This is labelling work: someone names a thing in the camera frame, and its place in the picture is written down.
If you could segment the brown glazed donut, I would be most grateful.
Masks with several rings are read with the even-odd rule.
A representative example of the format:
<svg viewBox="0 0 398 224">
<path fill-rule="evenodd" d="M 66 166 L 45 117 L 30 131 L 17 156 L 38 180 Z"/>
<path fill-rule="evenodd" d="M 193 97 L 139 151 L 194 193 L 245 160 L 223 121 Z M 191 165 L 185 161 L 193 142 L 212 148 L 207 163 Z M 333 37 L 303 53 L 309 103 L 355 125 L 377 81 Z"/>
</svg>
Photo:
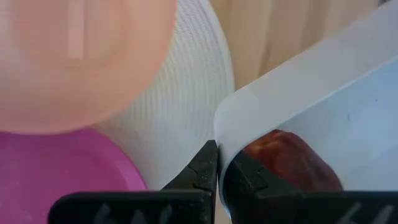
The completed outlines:
<svg viewBox="0 0 398 224">
<path fill-rule="evenodd" d="M 244 152 L 301 190 L 343 190 L 335 171 L 294 133 L 275 129 L 248 144 Z"/>
</svg>

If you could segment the white round plate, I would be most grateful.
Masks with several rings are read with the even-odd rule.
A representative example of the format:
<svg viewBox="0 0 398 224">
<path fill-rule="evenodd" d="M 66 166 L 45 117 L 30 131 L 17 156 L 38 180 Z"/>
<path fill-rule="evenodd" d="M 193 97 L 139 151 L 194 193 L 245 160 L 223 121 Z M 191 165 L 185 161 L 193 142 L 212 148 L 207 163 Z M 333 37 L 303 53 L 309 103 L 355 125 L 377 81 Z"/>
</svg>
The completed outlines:
<svg viewBox="0 0 398 224">
<path fill-rule="evenodd" d="M 208 140 L 235 89 L 226 38 L 210 0 L 178 0 L 167 57 L 129 108 L 97 125 L 134 161 L 149 189 L 177 176 Z"/>
</svg>

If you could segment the peach plastic bowl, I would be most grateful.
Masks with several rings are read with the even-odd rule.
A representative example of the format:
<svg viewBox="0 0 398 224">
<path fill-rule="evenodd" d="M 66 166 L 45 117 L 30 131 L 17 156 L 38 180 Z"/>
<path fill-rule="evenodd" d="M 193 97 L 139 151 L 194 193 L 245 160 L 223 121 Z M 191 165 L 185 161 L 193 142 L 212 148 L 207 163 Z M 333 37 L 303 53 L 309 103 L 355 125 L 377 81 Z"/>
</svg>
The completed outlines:
<svg viewBox="0 0 398 224">
<path fill-rule="evenodd" d="M 0 0 L 0 131 L 109 118 L 156 76 L 177 0 Z"/>
</svg>

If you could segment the magenta plastic plate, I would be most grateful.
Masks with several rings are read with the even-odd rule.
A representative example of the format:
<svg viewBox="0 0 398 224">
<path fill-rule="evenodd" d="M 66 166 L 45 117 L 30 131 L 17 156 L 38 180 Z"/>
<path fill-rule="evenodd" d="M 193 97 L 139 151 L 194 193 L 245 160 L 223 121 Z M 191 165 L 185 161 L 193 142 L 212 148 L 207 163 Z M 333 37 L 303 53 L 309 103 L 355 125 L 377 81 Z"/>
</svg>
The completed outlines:
<svg viewBox="0 0 398 224">
<path fill-rule="evenodd" d="M 93 129 L 0 133 L 0 224 L 47 224 L 53 203 L 74 192 L 146 188 L 133 161 Z"/>
</svg>

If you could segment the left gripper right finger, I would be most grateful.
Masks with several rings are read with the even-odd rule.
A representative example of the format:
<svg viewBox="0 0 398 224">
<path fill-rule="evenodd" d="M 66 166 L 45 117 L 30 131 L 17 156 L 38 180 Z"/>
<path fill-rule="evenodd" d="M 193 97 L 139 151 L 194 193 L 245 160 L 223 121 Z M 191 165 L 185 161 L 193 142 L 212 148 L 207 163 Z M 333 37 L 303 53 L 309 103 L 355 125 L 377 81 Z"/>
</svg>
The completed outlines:
<svg viewBox="0 0 398 224">
<path fill-rule="evenodd" d="M 223 177 L 233 224 L 398 224 L 398 192 L 305 192 L 240 152 Z"/>
</svg>

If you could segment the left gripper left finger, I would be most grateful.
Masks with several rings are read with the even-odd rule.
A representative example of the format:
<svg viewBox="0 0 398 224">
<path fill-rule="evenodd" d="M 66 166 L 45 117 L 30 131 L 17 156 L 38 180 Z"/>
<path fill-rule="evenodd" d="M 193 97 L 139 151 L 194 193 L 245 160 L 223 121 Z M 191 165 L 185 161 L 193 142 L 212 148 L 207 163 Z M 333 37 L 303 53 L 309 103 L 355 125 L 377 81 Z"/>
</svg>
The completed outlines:
<svg viewBox="0 0 398 224">
<path fill-rule="evenodd" d="M 217 168 L 209 140 L 161 190 L 68 194 L 52 205 L 48 224 L 214 224 Z"/>
</svg>

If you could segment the white plastic bin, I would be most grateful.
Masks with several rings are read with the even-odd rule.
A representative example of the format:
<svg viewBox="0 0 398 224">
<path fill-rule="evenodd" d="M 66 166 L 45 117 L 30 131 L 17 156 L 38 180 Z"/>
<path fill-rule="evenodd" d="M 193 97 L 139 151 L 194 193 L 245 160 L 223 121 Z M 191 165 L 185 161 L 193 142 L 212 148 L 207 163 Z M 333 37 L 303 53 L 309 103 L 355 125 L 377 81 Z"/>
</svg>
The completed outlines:
<svg viewBox="0 0 398 224">
<path fill-rule="evenodd" d="M 227 97 L 214 127 L 223 205 L 232 160 L 275 129 L 301 137 L 343 186 L 302 191 L 398 192 L 398 0 Z"/>
</svg>

